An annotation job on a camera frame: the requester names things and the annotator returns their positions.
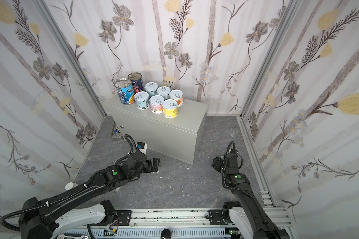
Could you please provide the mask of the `yellow label can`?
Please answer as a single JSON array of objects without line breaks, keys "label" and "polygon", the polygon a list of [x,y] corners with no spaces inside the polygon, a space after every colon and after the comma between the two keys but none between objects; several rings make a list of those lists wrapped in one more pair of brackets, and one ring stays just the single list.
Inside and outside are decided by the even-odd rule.
[{"label": "yellow label can", "polygon": [[168,99],[162,103],[163,114],[166,118],[173,119],[178,115],[178,104],[176,100]]}]

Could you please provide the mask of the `red label can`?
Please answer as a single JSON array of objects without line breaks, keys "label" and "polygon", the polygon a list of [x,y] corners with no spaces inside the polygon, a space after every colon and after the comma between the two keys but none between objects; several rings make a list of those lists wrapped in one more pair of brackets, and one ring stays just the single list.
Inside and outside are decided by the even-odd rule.
[{"label": "red label can", "polygon": [[154,95],[150,97],[150,108],[151,111],[155,114],[161,114],[163,113],[163,102],[165,101],[163,96],[160,95]]}]

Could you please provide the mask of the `teal label can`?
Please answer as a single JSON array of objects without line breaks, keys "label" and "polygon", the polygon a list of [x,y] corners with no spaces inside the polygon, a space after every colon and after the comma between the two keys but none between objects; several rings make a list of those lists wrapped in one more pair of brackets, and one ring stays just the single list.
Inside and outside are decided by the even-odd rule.
[{"label": "teal label can", "polygon": [[137,108],[140,110],[148,109],[150,107],[149,97],[147,92],[137,92],[134,96]]}]

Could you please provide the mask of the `orange label can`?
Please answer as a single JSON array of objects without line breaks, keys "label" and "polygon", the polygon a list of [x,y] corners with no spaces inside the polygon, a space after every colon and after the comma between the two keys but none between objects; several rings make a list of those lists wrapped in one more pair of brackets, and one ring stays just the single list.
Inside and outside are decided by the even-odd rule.
[{"label": "orange label can", "polygon": [[178,108],[183,105],[183,92],[181,90],[170,91],[169,98],[177,102]]}]

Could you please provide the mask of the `green label can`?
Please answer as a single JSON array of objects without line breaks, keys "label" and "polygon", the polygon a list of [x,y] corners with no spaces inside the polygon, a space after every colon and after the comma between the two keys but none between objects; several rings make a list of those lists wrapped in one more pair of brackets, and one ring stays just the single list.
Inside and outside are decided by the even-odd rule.
[{"label": "green label can", "polygon": [[145,85],[145,91],[148,93],[149,97],[152,97],[154,95],[156,95],[157,93],[157,89],[158,89],[158,84],[155,82],[148,82]]}]

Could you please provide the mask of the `blue label tall can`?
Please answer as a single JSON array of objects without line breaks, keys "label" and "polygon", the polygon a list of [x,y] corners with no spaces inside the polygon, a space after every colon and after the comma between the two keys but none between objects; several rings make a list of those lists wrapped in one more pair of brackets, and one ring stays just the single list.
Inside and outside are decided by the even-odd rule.
[{"label": "blue label tall can", "polygon": [[135,102],[135,91],[132,81],[129,79],[119,79],[115,82],[115,89],[120,101],[124,105],[131,105]]}]

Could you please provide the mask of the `dark chopped tomatoes can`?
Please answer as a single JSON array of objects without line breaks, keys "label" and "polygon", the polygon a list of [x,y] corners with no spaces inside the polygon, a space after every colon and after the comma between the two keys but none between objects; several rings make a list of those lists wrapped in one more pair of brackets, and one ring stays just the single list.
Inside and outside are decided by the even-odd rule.
[{"label": "dark chopped tomatoes can", "polygon": [[139,72],[130,73],[128,75],[128,79],[131,80],[135,93],[144,91],[144,84],[143,84],[141,73]]}]

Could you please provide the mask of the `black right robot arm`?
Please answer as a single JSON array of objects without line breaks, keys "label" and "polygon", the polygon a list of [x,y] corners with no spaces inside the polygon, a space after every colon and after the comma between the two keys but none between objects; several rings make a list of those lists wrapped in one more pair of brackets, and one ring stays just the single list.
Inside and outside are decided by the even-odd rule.
[{"label": "black right robot arm", "polygon": [[225,202],[222,218],[226,224],[234,224],[243,239],[288,239],[286,230],[280,229],[266,214],[255,197],[247,177],[240,173],[238,158],[232,149],[223,158],[216,157],[212,167],[221,173],[224,189],[231,191],[236,201]]}]

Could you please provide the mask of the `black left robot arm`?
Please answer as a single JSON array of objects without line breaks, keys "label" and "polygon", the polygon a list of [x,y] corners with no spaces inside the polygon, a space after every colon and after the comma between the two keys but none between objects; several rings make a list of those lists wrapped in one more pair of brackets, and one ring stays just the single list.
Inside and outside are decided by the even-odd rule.
[{"label": "black left robot arm", "polygon": [[94,208],[79,209],[83,203],[138,180],[142,173],[159,169],[160,159],[148,159],[142,152],[134,152],[113,165],[95,172],[86,182],[59,195],[24,203],[19,218],[23,239],[51,239],[58,234],[85,224],[111,223],[116,211],[109,201]]}]

